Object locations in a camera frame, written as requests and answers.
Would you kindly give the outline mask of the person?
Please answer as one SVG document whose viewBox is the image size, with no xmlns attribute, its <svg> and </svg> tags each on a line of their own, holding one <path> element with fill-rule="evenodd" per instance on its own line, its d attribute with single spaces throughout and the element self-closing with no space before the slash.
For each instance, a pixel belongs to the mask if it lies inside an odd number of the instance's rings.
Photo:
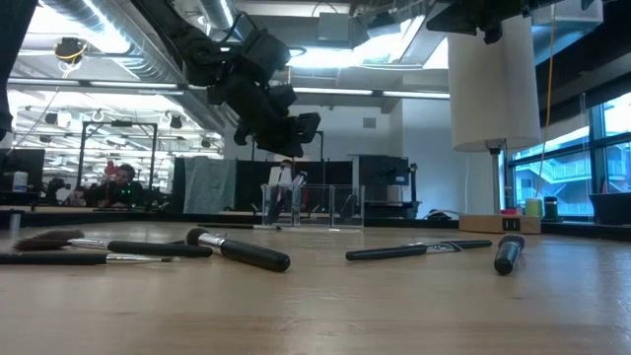
<svg viewBox="0 0 631 355">
<path fill-rule="evenodd" d="M 128 164 L 117 168 L 113 180 L 94 188 L 77 187 L 69 195 L 69 203 L 74 206 L 96 208 L 130 208 L 142 201 L 143 188 L 134 181 L 135 170 Z"/>
</svg>

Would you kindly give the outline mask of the black tall frame stand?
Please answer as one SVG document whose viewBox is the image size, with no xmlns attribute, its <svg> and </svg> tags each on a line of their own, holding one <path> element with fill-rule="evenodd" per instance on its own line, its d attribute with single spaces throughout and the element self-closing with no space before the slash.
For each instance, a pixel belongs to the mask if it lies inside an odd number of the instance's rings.
<svg viewBox="0 0 631 355">
<path fill-rule="evenodd" d="M 77 172 L 75 188 L 78 189 L 79 187 L 82 186 L 83 166 L 84 166 L 85 153 L 86 153 L 86 142 L 93 135 L 105 136 L 104 133 L 100 134 L 99 130 L 106 125 L 109 125 L 111 127 L 117 127 L 117 128 L 147 126 L 153 129 L 152 134 L 147 134 L 147 137 L 149 137 L 152 142 L 151 156 L 150 156 L 150 171 L 149 171 L 149 180 L 148 180 L 148 188 L 152 189 L 153 183 L 154 183 L 155 160 L 156 160 L 156 152 L 157 152 L 157 144 L 158 144 L 158 124 L 147 123 L 147 122 L 134 122 L 132 120 L 123 120 L 123 119 L 116 119 L 110 122 L 94 121 L 94 120 L 82 122 L 81 141 L 80 141 L 80 148 L 79 148 L 79 163 L 78 163 L 78 172 Z"/>
</svg>

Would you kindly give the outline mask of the grey ceiling box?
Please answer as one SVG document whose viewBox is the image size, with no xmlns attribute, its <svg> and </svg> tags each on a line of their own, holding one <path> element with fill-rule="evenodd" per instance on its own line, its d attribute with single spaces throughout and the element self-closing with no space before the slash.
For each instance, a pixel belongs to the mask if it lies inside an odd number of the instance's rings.
<svg viewBox="0 0 631 355">
<path fill-rule="evenodd" d="M 347 14 L 318 14 L 317 39 L 320 41 L 347 41 L 350 36 L 350 17 Z"/>
</svg>

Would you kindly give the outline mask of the black partition wall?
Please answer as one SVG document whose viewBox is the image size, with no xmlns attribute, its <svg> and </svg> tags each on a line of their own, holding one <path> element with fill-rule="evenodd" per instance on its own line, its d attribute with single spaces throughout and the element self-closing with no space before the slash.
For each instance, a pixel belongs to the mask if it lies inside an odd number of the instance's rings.
<svg viewBox="0 0 631 355">
<path fill-rule="evenodd" d="M 173 206 L 175 212 L 179 213 L 184 213 L 184 159 L 175 158 L 174 165 Z M 280 166 L 280 162 L 235 161 L 237 162 L 235 206 L 227 208 L 225 211 L 253 212 L 253 206 L 260 206 L 261 186 L 268 184 L 270 169 Z M 350 185 L 352 183 L 352 163 L 350 161 L 295 162 L 294 170 L 295 173 L 304 171 L 308 174 L 307 184 Z"/>
</svg>

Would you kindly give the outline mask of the black fan makeup brush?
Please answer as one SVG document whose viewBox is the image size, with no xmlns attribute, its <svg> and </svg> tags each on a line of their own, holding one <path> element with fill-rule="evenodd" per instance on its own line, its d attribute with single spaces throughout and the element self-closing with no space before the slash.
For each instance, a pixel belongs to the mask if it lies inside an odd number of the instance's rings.
<svg viewBox="0 0 631 355">
<path fill-rule="evenodd" d="M 66 247 L 102 249 L 114 253 L 188 258 L 206 258 L 213 254 L 212 249 L 199 246 L 90 239 L 86 238 L 80 230 L 47 231 L 19 240 L 13 245 L 13 248 L 19 251 L 57 250 Z"/>
</svg>

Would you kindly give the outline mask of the white shade table lamp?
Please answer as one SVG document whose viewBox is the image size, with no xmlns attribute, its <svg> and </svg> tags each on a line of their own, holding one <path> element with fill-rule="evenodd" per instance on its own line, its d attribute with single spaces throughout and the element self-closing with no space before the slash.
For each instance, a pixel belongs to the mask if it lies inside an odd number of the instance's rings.
<svg viewBox="0 0 631 355">
<path fill-rule="evenodd" d="M 541 142 L 531 21 L 501 22 L 502 36 L 488 44 L 481 31 L 449 35 L 449 89 L 453 149 L 491 159 L 493 210 L 458 217 L 464 232 L 537 235 L 538 217 L 501 212 L 501 153 Z"/>
</svg>

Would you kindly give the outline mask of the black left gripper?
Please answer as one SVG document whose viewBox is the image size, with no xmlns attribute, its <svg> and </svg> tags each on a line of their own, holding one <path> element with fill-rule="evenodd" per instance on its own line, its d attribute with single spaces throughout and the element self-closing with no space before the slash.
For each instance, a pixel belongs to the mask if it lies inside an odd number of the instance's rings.
<svg viewBox="0 0 631 355">
<path fill-rule="evenodd" d="M 291 116 L 289 106 L 297 99 L 291 85 L 259 86 L 232 75 L 207 88 L 208 102 L 226 104 L 238 117 L 234 141 L 244 145 L 251 136 L 257 148 L 286 157 L 302 157 L 302 144 L 310 143 L 320 124 L 316 112 Z"/>
</svg>

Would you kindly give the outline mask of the large black makeup brush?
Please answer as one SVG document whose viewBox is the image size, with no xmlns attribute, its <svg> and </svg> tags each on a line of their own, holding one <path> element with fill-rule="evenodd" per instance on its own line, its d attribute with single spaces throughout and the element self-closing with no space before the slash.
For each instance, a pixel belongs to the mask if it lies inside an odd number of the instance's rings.
<svg viewBox="0 0 631 355">
<path fill-rule="evenodd" d="M 409 256 L 420 256 L 428 253 L 460 252 L 463 248 L 454 243 L 413 244 L 393 248 L 371 248 L 351 250 L 345 253 L 348 261 L 381 260 Z"/>
</svg>

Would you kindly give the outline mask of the small white shade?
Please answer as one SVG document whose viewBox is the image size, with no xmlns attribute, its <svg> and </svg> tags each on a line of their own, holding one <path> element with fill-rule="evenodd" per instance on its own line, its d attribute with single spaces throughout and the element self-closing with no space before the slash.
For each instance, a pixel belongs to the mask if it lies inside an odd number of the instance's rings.
<svg viewBox="0 0 631 355">
<path fill-rule="evenodd" d="M 293 179 L 293 172 L 290 166 L 275 166 L 270 169 L 268 184 L 291 185 Z"/>
</svg>

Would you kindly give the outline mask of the black powder makeup brush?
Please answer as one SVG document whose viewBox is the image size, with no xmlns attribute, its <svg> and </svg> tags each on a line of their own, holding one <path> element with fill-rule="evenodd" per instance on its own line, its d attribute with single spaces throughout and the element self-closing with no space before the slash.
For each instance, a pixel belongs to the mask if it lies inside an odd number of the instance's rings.
<svg viewBox="0 0 631 355">
<path fill-rule="evenodd" d="M 518 258 L 526 245 L 526 239 L 522 235 L 505 235 L 498 244 L 498 250 L 494 258 L 494 268 L 500 275 L 508 275 L 513 272 Z"/>
<path fill-rule="evenodd" d="M 192 246 L 217 249 L 225 258 L 274 272 L 285 272 L 291 264 L 291 258 L 286 253 L 231 240 L 226 234 L 214 234 L 202 228 L 190 229 L 185 242 Z"/>
</svg>

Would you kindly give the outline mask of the black bin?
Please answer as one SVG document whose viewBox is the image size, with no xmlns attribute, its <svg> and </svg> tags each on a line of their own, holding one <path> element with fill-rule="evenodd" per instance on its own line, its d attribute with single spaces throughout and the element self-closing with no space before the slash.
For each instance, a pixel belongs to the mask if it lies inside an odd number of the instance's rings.
<svg viewBox="0 0 631 355">
<path fill-rule="evenodd" d="M 631 225 L 631 192 L 591 194 L 596 222 L 603 225 Z"/>
</svg>

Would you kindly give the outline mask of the round metal air duct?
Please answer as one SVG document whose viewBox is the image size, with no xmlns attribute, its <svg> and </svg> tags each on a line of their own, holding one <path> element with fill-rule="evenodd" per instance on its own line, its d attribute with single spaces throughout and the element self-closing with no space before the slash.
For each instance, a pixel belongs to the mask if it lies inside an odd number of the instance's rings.
<svg viewBox="0 0 631 355">
<path fill-rule="evenodd" d="M 183 74 L 130 0 L 41 0 L 141 82 L 183 83 Z"/>
<path fill-rule="evenodd" d="M 235 21 L 237 10 L 233 0 L 198 0 L 201 11 L 211 27 L 227 30 Z"/>
</svg>

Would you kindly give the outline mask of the ceiling light strip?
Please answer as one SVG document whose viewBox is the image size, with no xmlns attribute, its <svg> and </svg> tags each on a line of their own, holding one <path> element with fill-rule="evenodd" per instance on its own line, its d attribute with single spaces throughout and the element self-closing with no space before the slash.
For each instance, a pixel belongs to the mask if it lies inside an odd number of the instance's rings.
<svg viewBox="0 0 631 355">
<path fill-rule="evenodd" d="M 50 78 L 24 78 L 10 77 L 8 85 L 12 88 L 34 87 L 36 90 L 45 88 L 87 88 L 90 90 L 126 90 L 139 94 L 154 94 L 168 92 L 184 92 L 188 90 L 186 84 L 178 83 L 149 83 L 149 82 L 125 82 L 125 81 L 97 81 L 97 80 L 72 80 Z"/>
<path fill-rule="evenodd" d="M 449 93 L 441 93 L 441 92 L 384 91 L 384 90 L 339 89 L 339 88 L 295 87 L 294 92 L 297 94 L 312 94 L 312 95 L 380 97 L 380 98 L 419 99 L 419 100 L 448 100 L 450 98 Z"/>
</svg>

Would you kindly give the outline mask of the black background robot arms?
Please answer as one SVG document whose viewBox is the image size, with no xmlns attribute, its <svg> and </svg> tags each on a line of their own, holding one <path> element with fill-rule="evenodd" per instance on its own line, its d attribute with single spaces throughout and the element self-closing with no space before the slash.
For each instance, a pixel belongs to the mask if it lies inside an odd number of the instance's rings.
<svg viewBox="0 0 631 355">
<path fill-rule="evenodd" d="M 58 191 L 61 190 L 64 196 L 59 197 Z M 71 192 L 71 184 L 67 183 L 64 178 L 52 177 L 49 182 L 45 183 L 45 202 L 48 205 L 62 205 Z"/>
</svg>

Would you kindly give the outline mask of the black cabinet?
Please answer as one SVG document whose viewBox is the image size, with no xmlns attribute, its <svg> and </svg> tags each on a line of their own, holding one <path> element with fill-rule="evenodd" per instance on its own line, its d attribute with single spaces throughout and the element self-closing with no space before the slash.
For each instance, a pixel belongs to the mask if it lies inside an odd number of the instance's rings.
<svg viewBox="0 0 631 355">
<path fill-rule="evenodd" d="M 418 166 L 406 157 L 357 155 L 352 159 L 353 185 L 363 188 L 368 219 L 417 217 L 416 174 Z"/>
</svg>

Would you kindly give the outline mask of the grey hanging cloth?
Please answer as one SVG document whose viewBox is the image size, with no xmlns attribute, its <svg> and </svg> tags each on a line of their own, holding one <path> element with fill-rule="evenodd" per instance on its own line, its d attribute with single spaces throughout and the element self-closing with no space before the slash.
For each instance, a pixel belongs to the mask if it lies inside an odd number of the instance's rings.
<svg viewBox="0 0 631 355">
<path fill-rule="evenodd" d="M 185 214 L 219 214 L 235 206 L 235 160 L 185 158 L 184 173 Z"/>
</svg>

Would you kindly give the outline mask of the clear acrylic brush organizer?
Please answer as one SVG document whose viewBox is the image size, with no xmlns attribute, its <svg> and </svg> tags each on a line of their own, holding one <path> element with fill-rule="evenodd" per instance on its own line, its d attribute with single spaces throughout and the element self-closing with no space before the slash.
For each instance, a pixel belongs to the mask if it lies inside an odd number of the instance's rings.
<svg viewBox="0 0 631 355">
<path fill-rule="evenodd" d="M 261 222 L 269 208 L 270 187 L 261 187 Z M 334 184 L 303 184 L 294 192 L 294 214 L 282 213 L 272 224 L 285 228 L 321 228 L 330 230 L 364 227 L 364 191 L 362 187 Z"/>
</svg>

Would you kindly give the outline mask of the black monitor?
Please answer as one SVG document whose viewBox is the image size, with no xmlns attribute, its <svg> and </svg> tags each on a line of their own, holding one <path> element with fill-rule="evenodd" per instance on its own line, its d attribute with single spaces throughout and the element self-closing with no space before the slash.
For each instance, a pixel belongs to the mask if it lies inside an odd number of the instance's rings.
<svg viewBox="0 0 631 355">
<path fill-rule="evenodd" d="M 28 191 L 42 184 L 45 151 L 42 149 L 0 149 L 0 191 L 12 191 L 14 172 L 29 174 Z"/>
</svg>

